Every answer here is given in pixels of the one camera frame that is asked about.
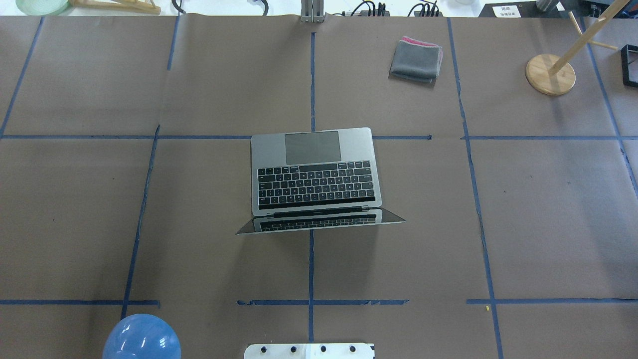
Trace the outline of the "blue robot base dome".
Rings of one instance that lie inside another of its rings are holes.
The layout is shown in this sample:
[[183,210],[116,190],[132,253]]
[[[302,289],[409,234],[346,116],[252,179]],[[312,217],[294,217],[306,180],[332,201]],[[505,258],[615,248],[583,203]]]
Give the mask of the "blue robot base dome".
[[166,321],[150,314],[120,320],[110,332],[103,359],[180,359],[181,344]]

